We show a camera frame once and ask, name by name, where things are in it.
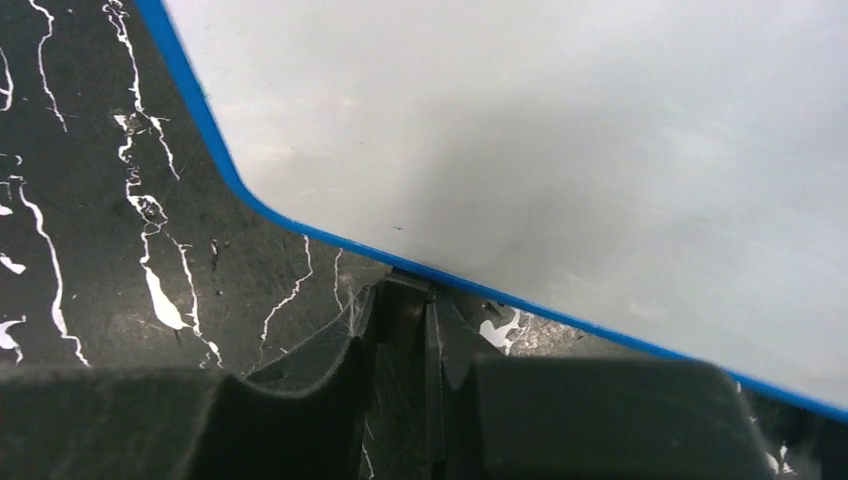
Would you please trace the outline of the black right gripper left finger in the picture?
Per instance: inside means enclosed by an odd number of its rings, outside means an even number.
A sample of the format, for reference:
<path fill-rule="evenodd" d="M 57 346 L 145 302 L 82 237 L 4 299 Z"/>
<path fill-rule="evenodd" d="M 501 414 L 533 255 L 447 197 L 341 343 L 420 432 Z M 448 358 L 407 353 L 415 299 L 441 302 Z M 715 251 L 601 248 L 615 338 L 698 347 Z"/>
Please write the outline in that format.
<path fill-rule="evenodd" d="M 5 479 L 355 479 L 375 287 L 246 377 L 197 368 L 1 374 Z"/>

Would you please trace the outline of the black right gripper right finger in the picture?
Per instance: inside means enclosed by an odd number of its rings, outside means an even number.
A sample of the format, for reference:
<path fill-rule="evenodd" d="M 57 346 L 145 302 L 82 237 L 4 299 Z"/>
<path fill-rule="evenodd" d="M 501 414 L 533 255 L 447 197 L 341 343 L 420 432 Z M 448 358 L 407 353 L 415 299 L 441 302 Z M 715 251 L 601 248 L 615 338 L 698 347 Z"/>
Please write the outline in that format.
<path fill-rule="evenodd" d="M 769 479 L 731 379 L 697 361 L 513 357 L 426 305 L 433 479 Z"/>

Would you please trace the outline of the blue framed whiteboard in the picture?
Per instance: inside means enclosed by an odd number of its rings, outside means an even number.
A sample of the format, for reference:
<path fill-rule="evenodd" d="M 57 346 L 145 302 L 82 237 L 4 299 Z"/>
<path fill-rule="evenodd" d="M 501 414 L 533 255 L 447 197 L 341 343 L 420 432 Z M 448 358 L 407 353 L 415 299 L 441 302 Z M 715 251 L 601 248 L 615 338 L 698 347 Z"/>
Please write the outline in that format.
<path fill-rule="evenodd" d="M 843 1 L 141 1 L 230 189 L 847 417 Z"/>

